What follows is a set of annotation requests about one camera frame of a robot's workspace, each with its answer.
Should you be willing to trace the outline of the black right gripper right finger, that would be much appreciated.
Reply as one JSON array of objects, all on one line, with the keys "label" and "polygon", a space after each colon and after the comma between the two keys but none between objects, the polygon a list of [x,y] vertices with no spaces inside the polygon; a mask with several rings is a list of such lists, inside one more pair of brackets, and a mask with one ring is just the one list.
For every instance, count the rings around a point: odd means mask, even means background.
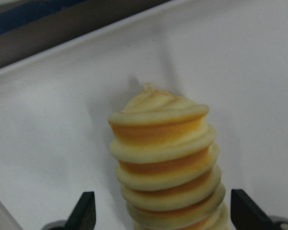
[{"label": "black right gripper right finger", "polygon": [[231,190],[230,219],[237,230],[279,229],[243,189]]}]

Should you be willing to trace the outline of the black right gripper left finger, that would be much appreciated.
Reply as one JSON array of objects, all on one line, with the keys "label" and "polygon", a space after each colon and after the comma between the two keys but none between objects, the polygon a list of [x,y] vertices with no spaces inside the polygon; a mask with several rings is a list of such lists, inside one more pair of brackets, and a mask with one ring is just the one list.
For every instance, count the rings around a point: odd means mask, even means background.
[{"label": "black right gripper left finger", "polygon": [[94,230],[96,225],[95,193],[83,192],[67,219],[66,230]]}]

